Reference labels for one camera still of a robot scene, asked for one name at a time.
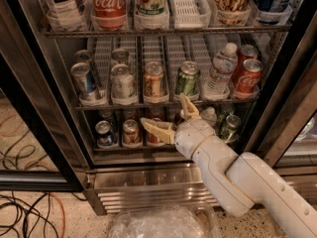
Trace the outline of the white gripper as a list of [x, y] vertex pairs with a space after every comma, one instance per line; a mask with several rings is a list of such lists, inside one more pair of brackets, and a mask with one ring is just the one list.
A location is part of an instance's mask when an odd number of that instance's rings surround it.
[[148, 133], [164, 143], [173, 145], [175, 140], [175, 148], [186, 159], [191, 160], [196, 149], [208, 137], [215, 135], [215, 130], [205, 120], [199, 118], [199, 110], [184, 93], [179, 95], [179, 101], [180, 116], [186, 121], [178, 126], [176, 133], [170, 122], [142, 118], [141, 123]]

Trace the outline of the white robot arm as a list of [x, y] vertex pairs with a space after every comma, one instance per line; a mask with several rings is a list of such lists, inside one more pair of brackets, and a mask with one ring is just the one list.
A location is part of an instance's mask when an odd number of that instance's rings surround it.
[[234, 152], [182, 94], [183, 122], [143, 118], [147, 132], [175, 148], [199, 168], [201, 179], [220, 206], [240, 217], [261, 204], [289, 238], [317, 238], [317, 211], [258, 156]]

